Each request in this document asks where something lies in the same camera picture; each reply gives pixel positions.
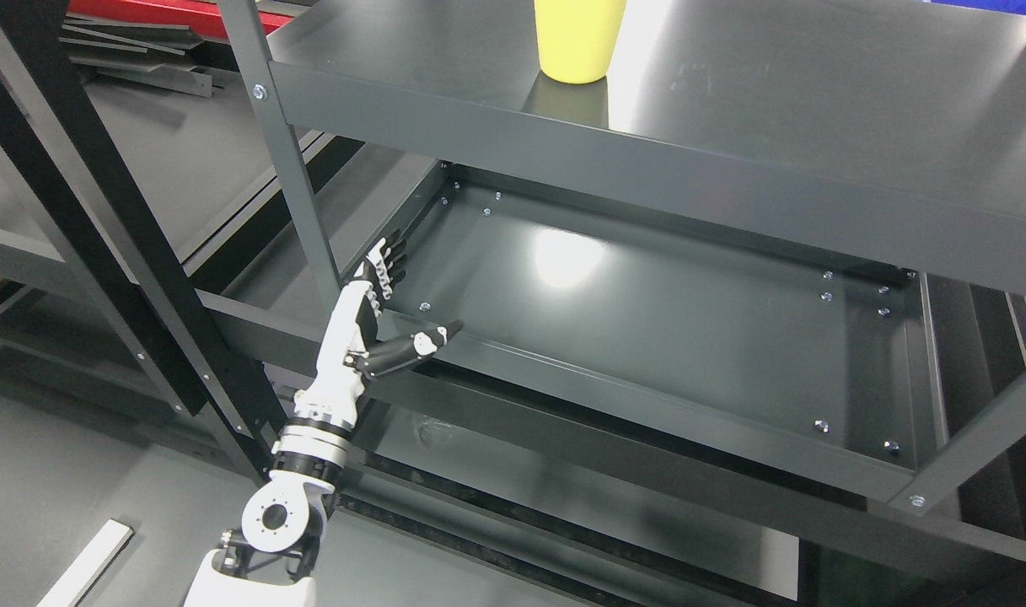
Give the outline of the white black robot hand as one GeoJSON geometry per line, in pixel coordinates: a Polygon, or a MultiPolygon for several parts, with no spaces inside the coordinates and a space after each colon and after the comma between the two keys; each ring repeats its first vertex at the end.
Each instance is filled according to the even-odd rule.
{"type": "Polygon", "coordinates": [[[292,426],[346,435],[354,429],[368,385],[431,360],[464,327],[461,320],[395,337],[378,338],[379,321],[406,275],[400,230],[377,239],[341,288],[307,389],[294,396],[292,426]]]}

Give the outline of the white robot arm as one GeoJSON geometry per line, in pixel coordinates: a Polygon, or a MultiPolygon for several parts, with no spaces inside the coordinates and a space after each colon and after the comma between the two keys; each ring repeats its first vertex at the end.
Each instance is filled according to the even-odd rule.
{"type": "Polygon", "coordinates": [[[272,446],[267,482],[248,499],[238,528],[206,553],[185,606],[315,606],[313,577],[330,518],[329,501],[346,468],[353,423],[294,417],[272,446]],[[288,583],[250,577],[256,556],[287,560],[288,583]]]}

